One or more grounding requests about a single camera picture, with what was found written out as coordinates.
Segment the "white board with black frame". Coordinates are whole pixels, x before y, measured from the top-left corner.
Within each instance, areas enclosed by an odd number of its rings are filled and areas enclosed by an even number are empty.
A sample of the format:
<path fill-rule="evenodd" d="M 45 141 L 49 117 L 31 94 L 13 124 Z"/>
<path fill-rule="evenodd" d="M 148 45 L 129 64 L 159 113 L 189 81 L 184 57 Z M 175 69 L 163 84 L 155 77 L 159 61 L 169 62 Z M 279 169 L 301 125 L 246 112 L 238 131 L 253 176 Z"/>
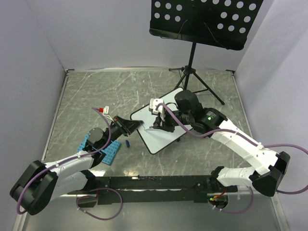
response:
<path fill-rule="evenodd" d="M 175 95 L 183 91 L 183 88 L 179 87 L 175 90 L 170 91 L 164 96 L 160 97 L 164 100 L 164 103 L 170 108 L 170 110 L 176 110 L 176 101 L 174 99 Z M 186 134 L 186 131 L 179 126 L 175 127 L 174 132 L 166 132 L 160 129 L 153 129 L 150 131 L 145 131 L 145 128 L 151 127 L 157 115 L 152 115 L 149 111 L 149 104 L 146 104 L 142 108 L 134 111 L 130 115 L 131 120 L 142 120 L 143 124 L 137 129 L 139 136 L 144 142 L 150 154 L 156 154 L 159 151 L 166 148 L 172 142 L 176 141 L 177 138 Z"/>

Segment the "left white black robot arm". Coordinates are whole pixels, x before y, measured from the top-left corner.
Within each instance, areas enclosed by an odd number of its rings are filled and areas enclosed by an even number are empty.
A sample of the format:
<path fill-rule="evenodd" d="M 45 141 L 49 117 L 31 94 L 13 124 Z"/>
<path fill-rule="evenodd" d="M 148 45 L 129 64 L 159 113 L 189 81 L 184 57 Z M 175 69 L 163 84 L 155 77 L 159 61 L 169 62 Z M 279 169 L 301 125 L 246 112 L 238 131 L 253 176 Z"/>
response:
<path fill-rule="evenodd" d="M 29 164 L 10 190 L 10 197 L 30 215 L 41 212 L 48 203 L 72 191 L 90 193 L 95 188 L 95 176 L 89 169 L 106 157 L 105 149 L 120 136 L 128 136 L 143 124 L 115 116 L 106 129 L 93 128 L 85 136 L 78 152 L 64 159 Z"/>

